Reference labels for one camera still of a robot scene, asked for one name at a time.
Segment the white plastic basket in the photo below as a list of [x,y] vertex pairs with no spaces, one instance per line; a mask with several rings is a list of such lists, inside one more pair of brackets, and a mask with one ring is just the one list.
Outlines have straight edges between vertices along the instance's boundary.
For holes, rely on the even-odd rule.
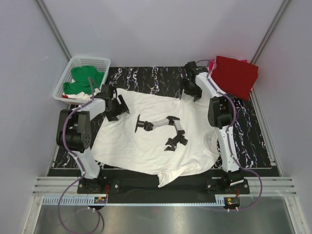
[[108,58],[75,56],[70,59],[54,92],[53,98],[68,104],[83,104],[97,94],[108,77]]

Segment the white t shirt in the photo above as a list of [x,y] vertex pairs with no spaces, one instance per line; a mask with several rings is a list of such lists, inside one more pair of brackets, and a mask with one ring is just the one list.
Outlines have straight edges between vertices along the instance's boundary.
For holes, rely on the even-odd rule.
[[[217,135],[207,114],[209,96],[198,101],[184,95],[182,99],[118,89],[129,107],[117,121],[104,120],[91,152],[94,159],[109,166],[156,175],[159,187],[179,176],[203,173],[214,166],[219,153]],[[168,116],[180,119],[187,144],[167,150],[167,141],[176,136],[174,126],[151,131],[136,127],[137,120],[159,121]]]

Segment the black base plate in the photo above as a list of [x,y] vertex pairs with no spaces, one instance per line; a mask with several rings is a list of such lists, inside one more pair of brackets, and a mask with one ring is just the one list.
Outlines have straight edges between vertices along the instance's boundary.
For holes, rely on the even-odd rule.
[[180,176],[169,184],[158,187],[156,175],[148,175],[123,169],[105,169],[100,171],[99,179],[83,179],[78,183],[79,194],[117,195],[120,197],[144,198],[193,198],[203,199],[216,195],[248,195],[250,188],[247,180],[224,188],[221,186],[220,170],[209,170],[198,175]]

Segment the left aluminium frame post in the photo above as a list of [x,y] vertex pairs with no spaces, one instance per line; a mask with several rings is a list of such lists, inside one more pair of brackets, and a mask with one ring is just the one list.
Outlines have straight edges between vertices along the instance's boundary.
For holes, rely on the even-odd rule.
[[45,1],[43,0],[35,0],[35,2],[37,3],[37,5],[39,6],[40,11],[42,12],[45,20],[47,21],[48,26],[50,27],[58,45],[60,46],[63,54],[65,55],[65,57],[67,58],[67,60],[70,60],[72,58],[72,55],[69,51],[69,49],[67,48],[64,39],[61,36],[61,33],[59,32],[59,29],[47,7],[47,5],[45,4]]

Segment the green t shirt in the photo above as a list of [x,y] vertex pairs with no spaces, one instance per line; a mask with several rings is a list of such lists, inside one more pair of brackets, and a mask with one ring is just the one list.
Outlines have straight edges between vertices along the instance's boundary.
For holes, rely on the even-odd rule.
[[67,95],[78,94],[80,92],[92,94],[88,78],[94,81],[92,86],[95,90],[100,87],[104,74],[104,72],[98,71],[94,66],[75,67],[71,70],[73,82],[63,83],[63,92]]

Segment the aluminium frame post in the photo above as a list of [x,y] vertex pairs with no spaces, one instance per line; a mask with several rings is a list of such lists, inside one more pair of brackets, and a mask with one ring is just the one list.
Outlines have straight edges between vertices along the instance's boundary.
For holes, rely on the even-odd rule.
[[276,12],[269,28],[267,29],[260,45],[258,46],[258,49],[256,53],[254,54],[251,64],[255,65],[258,61],[259,57],[261,56],[262,52],[264,51],[266,45],[268,44],[270,38],[272,37],[273,33],[275,32],[275,29],[279,25],[280,21],[282,20],[283,16],[285,15],[287,9],[289,8],[290,4],[292,3],[292,0],[283,0],[278,11]]
[[63,54],[65,55],[65,57],[67,58],[67,60],[70,60],[72,58],[72,55],[69,51],[69,49],[67,48],[64,39],[61,36],[61,33],[59,32],[59,29],[47,7],[47,5],[45,4],[45,1],[43,0],[35,0],[35,2],[37,3],[37,5],[39,6],[40,11],[42,12],[45,20],[47,21],[48,26],[50,27],[58,45],[60,46]]

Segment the red white garment in basket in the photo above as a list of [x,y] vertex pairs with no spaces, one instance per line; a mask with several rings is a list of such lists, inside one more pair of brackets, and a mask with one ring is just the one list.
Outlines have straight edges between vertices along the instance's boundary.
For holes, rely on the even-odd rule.
[[67,99],[76,99],[76,100],[90,100],[92,98],[92,94],[80,92],[78,94],[67,95],[67,94],[63,93],[61,97],[67,98]]

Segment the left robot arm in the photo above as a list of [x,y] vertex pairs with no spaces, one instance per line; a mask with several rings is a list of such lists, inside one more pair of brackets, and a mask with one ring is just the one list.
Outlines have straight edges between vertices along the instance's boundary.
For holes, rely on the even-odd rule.
[[105,188],[99,177],[100,167],[91,152],[91,120],[104,113],[108,121],[117,121],[118,116],[130,113],[122,95],[112,85],[102,85],[101,92],[74,109],[63,109],[59,114],[56,142],[63,147],[80,168],[81,176],[89,179],[88,187],[94,193]]

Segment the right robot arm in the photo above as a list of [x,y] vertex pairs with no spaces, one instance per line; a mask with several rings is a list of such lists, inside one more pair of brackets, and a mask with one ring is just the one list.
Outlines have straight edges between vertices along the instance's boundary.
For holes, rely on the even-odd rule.
[[211,77],[212,71],[216,68],[216,63],[213,63],[211,70],[205,66],[198,66],[195,61],[186,63],[184,66],[186,77],[180,83],[178,97],[182,98],[185,94],[197,101],[202,98],[203,94],[210,95],[208,122],[214,127],[217,135],[224,171],[220,183],[223,191],[233,193],[244,181],[233,137],[236,110],[233,95],[223,91]]

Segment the right aluminium frame post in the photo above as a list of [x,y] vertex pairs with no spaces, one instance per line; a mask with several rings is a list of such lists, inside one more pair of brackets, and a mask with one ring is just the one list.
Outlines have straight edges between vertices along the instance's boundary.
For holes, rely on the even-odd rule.
[[272,37],[273,33],[275,32],[275,29],[279,25],[280,21],[282,20],[283,16],[285,15],[287,9],[289,8],[290,4],[292,3],[292,0],[283,0],[278,11],[276,12],[269,28],[267,29],[260,45],[258,46],[258,49],[256,53],[254,54],[251,64],[255,65],[258,61],[259,57],[261,56],[262,52],[264,51],[266,45],[268,44],[270,38]]

